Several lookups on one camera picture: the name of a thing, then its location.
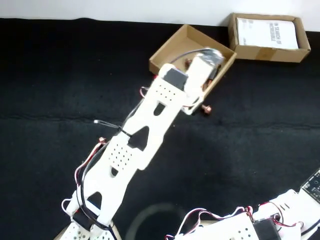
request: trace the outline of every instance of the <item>circuit board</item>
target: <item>circuit board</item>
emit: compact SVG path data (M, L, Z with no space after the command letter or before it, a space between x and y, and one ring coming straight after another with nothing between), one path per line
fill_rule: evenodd
M301 186L301 188L320 204L320 168Z

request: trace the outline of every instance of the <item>black cloth surface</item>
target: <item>black cloth surface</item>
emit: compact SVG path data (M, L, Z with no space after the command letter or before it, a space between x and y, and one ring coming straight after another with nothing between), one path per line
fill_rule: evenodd
M149 57L176 24L90 19L0 19L1 229L10 239L53 239L69 223L60 203L98 137L120 124L152 74ZM228 46L225 27L195 26ZM114 221L123 238L151 205L137 240L174 234L180 213L225 215L300 185L320 166L320 33L301 63L236 60L206 104L180 113L145 171L128 185Z

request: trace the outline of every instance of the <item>paper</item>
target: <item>paper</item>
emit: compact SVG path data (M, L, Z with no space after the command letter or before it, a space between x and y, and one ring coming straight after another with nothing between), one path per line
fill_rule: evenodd
M298 49L292 21L236 18L239 45Z

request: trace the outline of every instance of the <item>robotic arm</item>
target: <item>robotic arm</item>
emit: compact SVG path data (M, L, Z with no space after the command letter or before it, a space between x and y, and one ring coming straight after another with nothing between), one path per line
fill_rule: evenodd
M191 52L198 54L186 73L172 65L173 61L164 64L144 99L122 126L116 126L118 133L108 142L101 139L88 159L77 168L77 188L65 210L71 224L61 240L121 239L112 218L123 201L128 183L137 170L148 166L179 111L190 115L203 102L202 86L224 60L219 51L211 48ZM107 122L102 124L115 126ZM89 199L96 193L101 195L101 200L93 204ZM195 212L198 222L191 230L180 234L182 222L178 233L167 235L166 239L307 240L320 225L320 170L299 193L289 190L261 204L255 213L252 207L238 207L225 217L204 208L191 211L192 214ZM218 222L201 227L202 214L209 214Z
M103 146L89 159L81 184L77 185L65 210L71 221L82 228L80 232L86 231L83 240L109 230L129 181L138 169L144 170L148 166L179 111L190 115L202 103L202 85L224 58L212 48L191 52L198 54L186 73L172 64L163 65L120 131L109 142L101 142ZM100 159L88 170L99 154L102 154ZM102 197L100 209L88 201L95 193Z

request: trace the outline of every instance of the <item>brown cardboard box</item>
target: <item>brown cardboard box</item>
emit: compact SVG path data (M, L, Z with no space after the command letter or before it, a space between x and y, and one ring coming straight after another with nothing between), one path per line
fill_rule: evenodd
M213 79L211 84L205 89L204 97L210 93L214 86L219 82L222 76L234 63L236 53L216 40L210 38L204 33L198 31L190 25L183 25L175 34L173 34L155 54L149 59L149 70L157 75L163 64L173 60L175 57L195 49L210 47L219 50L225 57L221 68ZM196 53L190 54L177 60L174 65L181 71L185 71L185 59L192 59Z
M295 26L295 34L299 49L280 49L272 47L239 45L237 18L292 21ZM306 31L299 17L233 13L229 21L228 33L230 48L237 53L237 59L300 63L311 51Z

